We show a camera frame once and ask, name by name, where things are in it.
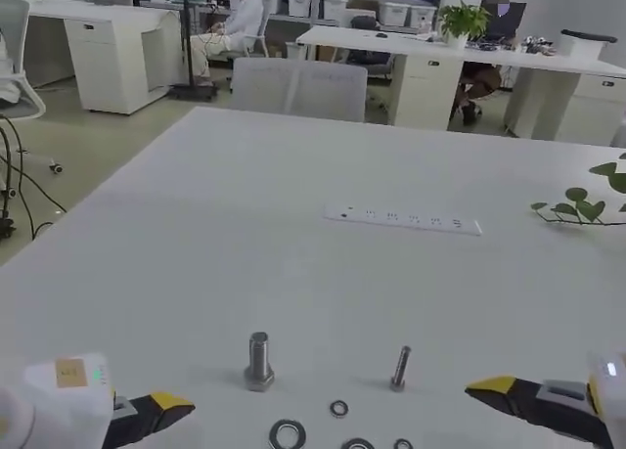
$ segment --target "metal washer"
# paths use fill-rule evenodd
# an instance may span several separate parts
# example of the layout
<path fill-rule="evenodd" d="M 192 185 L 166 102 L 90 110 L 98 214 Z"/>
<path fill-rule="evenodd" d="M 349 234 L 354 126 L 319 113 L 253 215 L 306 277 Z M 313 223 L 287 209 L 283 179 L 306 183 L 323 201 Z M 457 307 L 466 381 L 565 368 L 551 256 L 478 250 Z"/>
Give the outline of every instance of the metal washer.
<path fill-rule="evenodd" d="M 270 429 L 270 446 L 273 449 L 287 449 L 278 442 L 278 433 L 284 427 L 290 427 L 295 432 L 297 432 L 297 441 L 295 444 L 289 449 L 302 449 L 304 447 L 304 443 L 306 442 L 306 430 L 302 423 L 297 422 L 295 420 L 278 420 L 272 425 Z"/>
<path fill-rule="evenodd" d="M 348 404 L 343 400 L 336 400 L 331 403 L 331 405 L 329 405 L 329 410 L 331 411 L 331 415 L 335 418 L 344 418 L 350 411 Z"/>
<path fill-rule="evenodd" d="M 362 437 L 353 437 L 341 444 L 341 449 L 375 449 L 370 441 Z"/>
<path fill-rule="evenodd" d="M 393 449 L 413 449 L 413 444 L 408 439 L 403 437 L 396 439 L 393 443 Z"/>

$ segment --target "bolt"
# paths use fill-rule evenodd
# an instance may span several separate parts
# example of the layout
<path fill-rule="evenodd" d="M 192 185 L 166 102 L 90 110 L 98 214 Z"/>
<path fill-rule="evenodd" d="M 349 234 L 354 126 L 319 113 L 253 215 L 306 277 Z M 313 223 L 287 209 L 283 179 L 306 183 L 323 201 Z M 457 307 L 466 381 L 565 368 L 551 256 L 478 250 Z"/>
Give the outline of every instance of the bolt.
<path fill-rule="evenodd" d="M 274 382 L 274 371 L 267 359 L 268 336 L 256 332 L 250 336 L 250 363 L 244 371 L 246 387 L 253 392 L 264 392 Z"/>
<path fill-rule="evenodd" d="M 402 346 L 400 351 L 400 359 L 398 360 L 398 366 L 395 368 L 395 374 L 391 378 L 391 390 L 394 392 L 401 392 L 404 390 L 404 374 L 407 371 L 407 363 L 409 362 L 409 354 L 411 354 L 411 348 L 409 346 Z"/>

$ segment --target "plant stem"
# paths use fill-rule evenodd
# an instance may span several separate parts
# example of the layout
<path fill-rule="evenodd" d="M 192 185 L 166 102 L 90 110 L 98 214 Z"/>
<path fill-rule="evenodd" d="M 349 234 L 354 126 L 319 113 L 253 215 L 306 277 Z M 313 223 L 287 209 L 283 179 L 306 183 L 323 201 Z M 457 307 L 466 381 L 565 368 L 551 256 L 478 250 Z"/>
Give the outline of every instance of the plant stem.
<path fill-rule="evenodd" d="M 577 226 L 626 226 L 626 222 L 602 222 L 600 219 L 598 219 L 598 221 L 600 221 L 600 224 L 595 224 L 593 222 L 578 222 L 578 221 L 566 221 L 563 218 L 559 218 L 559 219 L 548 219 L 546 217 L 544 217 L 543 215 L 541 215 L 538 211 L 535 211 L 537 213 L 537 215 L 539 217 L 541 217 L 544 221 L 548 222 L 548 223 L 561 223 L 561 224 L 575 224 Z"/>

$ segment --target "electrical outlet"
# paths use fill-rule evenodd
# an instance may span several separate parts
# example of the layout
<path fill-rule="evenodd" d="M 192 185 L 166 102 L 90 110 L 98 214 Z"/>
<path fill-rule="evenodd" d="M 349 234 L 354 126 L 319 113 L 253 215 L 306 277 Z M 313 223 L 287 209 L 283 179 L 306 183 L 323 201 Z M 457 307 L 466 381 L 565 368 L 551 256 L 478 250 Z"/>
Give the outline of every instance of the electrical outlet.
<path fill-rule="evenodd" d="M 453 216 L 423 215 L 392 209 L 362 208 L 352 204 L 324 207 L 324 217 L 335 221 L 363 222 L 381 226 L 408 227 L 426 231 L 456 232 L 458 234 L 482 235 L 477 221 Z"/>

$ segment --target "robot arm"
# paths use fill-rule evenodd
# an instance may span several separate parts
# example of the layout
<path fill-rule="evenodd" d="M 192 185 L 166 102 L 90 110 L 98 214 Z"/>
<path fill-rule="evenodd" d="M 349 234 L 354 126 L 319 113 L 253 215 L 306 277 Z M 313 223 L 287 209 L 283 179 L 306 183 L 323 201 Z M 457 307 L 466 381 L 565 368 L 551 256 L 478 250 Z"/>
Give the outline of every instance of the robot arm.
<path fill-rule="evenodd" d="M 0 386 L 0 449 L 115 449 L 195 408 L 165 392 L 115 396 L 101 354 L 57 360 L 27 368 L 19 389 Z"/>
<path fill-rule="evenodd" d="M 466 394 L 526 422 L 600 449 L 626 449 L 626 354 L 591 356 L 588 382 L 503 376 L 474 382 Z"/>

